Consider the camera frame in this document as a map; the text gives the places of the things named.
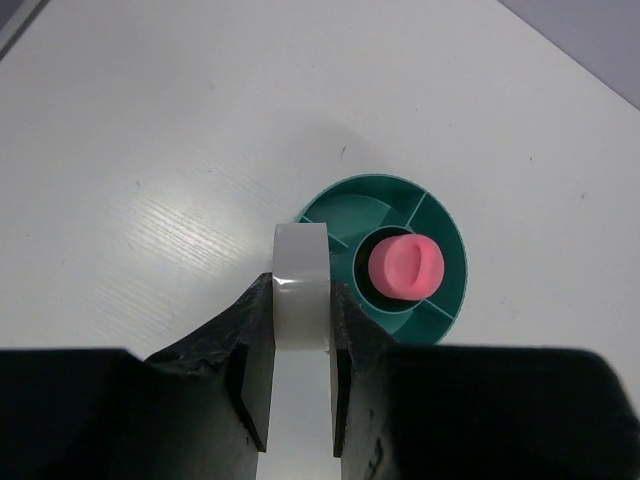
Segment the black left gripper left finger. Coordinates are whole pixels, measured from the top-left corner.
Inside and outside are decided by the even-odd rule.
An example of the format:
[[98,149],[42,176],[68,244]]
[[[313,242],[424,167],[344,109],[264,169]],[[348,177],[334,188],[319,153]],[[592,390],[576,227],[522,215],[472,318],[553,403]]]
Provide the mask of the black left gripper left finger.
[[265,451],[272,280],[140,359],[123,349],[1,353],[5,479],[252,479]]

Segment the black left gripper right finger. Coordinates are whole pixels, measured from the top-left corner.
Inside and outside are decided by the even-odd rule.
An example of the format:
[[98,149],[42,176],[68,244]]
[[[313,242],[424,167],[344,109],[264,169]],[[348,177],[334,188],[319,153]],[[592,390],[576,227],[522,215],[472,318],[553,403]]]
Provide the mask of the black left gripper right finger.
[[333,452],[345,479],[635,479],[639,422],[600,356],[396,341],[330,297]]

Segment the pink capped crayon tube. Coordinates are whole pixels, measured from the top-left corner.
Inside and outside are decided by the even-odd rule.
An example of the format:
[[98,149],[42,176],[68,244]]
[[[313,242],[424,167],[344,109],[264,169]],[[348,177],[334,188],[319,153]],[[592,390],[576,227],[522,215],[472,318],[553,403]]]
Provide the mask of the pink capped crayon tube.
[[444,256],[431,238],[403,234],[385,238],[372,250],[368,275],[374,288],[387,298],[421,301],[440,287]]

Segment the clear tape roll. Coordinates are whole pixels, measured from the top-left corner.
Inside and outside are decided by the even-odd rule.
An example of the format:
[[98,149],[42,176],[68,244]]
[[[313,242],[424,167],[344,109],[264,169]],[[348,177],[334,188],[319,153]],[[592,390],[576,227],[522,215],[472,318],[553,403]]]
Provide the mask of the clear tape roll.
[[272,282],[276,348],[328,350],[331,281],[325,224],[276,226]]

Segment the teal round desk organizer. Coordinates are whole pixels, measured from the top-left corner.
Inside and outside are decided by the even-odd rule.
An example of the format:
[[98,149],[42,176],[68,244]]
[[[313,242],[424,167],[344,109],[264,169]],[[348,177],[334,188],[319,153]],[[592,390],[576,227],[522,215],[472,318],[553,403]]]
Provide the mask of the teal round desk organizer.
[[453,326],[466,251],[452,217],[425,188],[390,175],[353,176],[317,195],[298,220],[326,226],[332,280],[397,340],[436,344]]

